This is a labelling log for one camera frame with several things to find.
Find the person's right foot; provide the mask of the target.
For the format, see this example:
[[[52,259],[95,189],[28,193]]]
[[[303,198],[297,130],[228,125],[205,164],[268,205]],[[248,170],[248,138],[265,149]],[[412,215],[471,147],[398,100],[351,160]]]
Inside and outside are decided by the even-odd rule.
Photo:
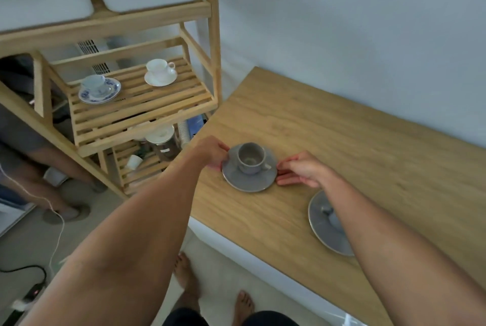
[[[255,305],[251,296],[241,290],[236,298],[232,326],[243,326],[255,313]]]

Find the person's right hand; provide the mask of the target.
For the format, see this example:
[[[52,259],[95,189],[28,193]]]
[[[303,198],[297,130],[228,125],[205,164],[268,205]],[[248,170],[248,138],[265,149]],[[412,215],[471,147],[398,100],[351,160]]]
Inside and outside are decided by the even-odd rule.
[[[277,169],[276,183],[280,186],[304,184],[311,188],[322,188],[333,176],[333,170],[308,151],[297,154],[304,154],[304,158],[297,161],[293,169]]]

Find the person's foot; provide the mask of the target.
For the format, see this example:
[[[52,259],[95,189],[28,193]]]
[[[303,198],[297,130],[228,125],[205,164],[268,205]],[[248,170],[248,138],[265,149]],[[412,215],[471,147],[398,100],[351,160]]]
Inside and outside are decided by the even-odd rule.
[[[255,313],[255,305],[251,296],[241,290],[236,298],[232,326],[243,326]]]
[[[183,293],[179,296],[172,311],[186,308],[200,313],[200,283],[193,272],[190,259],[184,252],[180,252],[177,256],[173,274],[179,286],[183,289]]]

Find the grey cup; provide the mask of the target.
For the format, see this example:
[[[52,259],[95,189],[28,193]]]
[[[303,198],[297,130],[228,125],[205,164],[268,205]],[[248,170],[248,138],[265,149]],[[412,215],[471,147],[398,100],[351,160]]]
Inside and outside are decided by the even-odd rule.
[[[237,151],[238,168],[245,175],[255,175],[272,167],[266,162],[265,149],[256,143],[241,144]]]
[[[331,227],[335,231],[340,232],[341,234],[345,235],[344,228],[343,228],[340,220],[338,219],[337,214],[335,213],[335,210],[332,206],[323,207],[322,213],[325,215],[329,224],[331,225]]]

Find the person's left forearm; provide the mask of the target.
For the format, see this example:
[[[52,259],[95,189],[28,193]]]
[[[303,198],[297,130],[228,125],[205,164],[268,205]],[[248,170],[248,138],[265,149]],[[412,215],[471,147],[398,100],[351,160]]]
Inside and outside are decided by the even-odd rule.
[[[119,206],[69,256],[19,326],[151,326],[203,169],[189,151]]]

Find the white table frame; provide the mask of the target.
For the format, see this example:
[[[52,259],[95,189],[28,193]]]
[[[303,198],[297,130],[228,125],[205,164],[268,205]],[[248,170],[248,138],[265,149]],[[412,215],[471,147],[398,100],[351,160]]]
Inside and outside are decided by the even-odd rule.
[[[205,244],[285,294],[308,311],[323,318],[331,326],[367,326],[198,220],[190,218],[189,228]]]

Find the black power strip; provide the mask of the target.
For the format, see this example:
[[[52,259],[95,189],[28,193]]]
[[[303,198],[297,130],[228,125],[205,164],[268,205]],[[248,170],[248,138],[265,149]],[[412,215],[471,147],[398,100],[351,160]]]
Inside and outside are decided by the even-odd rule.
[[[12,311],[2,326],[16,326],[25,313],[32,308],[45,287],[45,282],[34,284],[23,298],[15,300],[10,306]]]

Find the white saucer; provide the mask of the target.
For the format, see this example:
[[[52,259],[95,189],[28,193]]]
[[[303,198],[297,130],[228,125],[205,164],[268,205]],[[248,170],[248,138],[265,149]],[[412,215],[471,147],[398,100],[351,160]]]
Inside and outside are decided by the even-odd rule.
[[[177,71],[170,70],[167,72],[158,72],[155,73],[153,71],[148,71],[144,75],[144,80],[147,84],[153,87],[166,87],[172,83],[174,83],[177,79]]]

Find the person's right forearm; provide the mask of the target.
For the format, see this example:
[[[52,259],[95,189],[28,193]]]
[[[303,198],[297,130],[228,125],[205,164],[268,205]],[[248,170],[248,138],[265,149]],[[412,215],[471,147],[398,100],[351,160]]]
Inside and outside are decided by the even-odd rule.
[[[486,326],[486,291],[465,270],[339,175],[317,179],[393,324]]]

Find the glass jar with white lid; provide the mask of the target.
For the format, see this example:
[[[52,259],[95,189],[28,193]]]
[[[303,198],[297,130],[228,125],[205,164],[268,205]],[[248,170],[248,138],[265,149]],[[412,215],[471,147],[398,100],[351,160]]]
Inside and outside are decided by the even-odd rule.
[[[165,161],[173,161],[180,152],[173,125],[158,126],[144,138],[155,154]]]

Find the stack of white cups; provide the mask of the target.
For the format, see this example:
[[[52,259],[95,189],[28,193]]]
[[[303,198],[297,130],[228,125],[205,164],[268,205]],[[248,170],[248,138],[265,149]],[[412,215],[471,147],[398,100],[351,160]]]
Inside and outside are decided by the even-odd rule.
[[[177,123],[179,133],[180,148],[184,149],[191,141],[191,132],[187,120],[183,120]]]

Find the grey saucer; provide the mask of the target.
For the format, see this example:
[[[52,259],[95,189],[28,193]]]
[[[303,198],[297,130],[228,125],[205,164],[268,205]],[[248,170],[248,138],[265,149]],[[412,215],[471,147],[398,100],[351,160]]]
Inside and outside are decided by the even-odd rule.
[[[319,190],[310,200],[308,205],[308,220],[315,236],[324,246],[333,252],[347,257],[354,257],[354,251],[348,237],[335,231],[322,213],[322,208],[332,206],[323,190]]]
[[[272,151],[262,146],[267,154],[266,162],[272,167],[270,170],[262,171],[255,175],[245,175],[238,168],[237,163],[237,151],[240,145],[232,147],[228,152],[228,160],[222,167],[222,174],[225,180],[233,188],[245,193],[258,193],[269,188],[277,176],[277,159]]]

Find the wooden slatted shelf rack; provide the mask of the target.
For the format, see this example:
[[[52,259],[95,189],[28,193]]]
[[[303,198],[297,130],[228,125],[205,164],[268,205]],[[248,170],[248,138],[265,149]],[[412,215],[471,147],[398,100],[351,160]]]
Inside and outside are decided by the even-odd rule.
[[[136,137],[157,126],[216,110],[222,103],[221,45],[218,0],[194,0],[118,13],[103,0],[91,0],[94,13],[84,19],[53,23],[0,33],[0,56],[29,54],[34,62],[34,100],[29,106],[6,85],[0,85],[0,103],[50,143],[80,163],[123,199],[133,190],[110,180],[105,151],[125,151]],[[101,39],[119,34],[179,25],[179,35],[166,40],[145,41],[97,54],[50,62],[41,49]],[[174,58],[178,73],[174,83],[153,87],[145,83],[142,65],[112,71],[108,76],[121,83],[114,100],[90,106],[81,102],[81,80],[64,83],[58,71],[65,67],[87,67],[103,61],[128,59],[180,46],[182,57]]]

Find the person's dark shorts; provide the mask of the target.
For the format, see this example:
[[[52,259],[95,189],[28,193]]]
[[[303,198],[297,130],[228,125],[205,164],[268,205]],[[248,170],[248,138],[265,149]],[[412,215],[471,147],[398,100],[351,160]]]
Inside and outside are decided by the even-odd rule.
[[[233,315],[204,316],[190,308],[171,311],[160,326],[232,326]],[[299,326],[293,319],[277,311],[257,311],[240,326]]]

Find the person's left foot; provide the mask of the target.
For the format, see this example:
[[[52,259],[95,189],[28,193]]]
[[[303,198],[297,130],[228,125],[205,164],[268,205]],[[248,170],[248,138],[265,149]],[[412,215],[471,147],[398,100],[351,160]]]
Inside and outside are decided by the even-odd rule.
[[[179,286],[183,289],[183,293],[179,296],[172,311],[186,308],[200,313],[200,283],[193,272],[190,259],[184,252],[180,252],[177,256],[173,274]]]

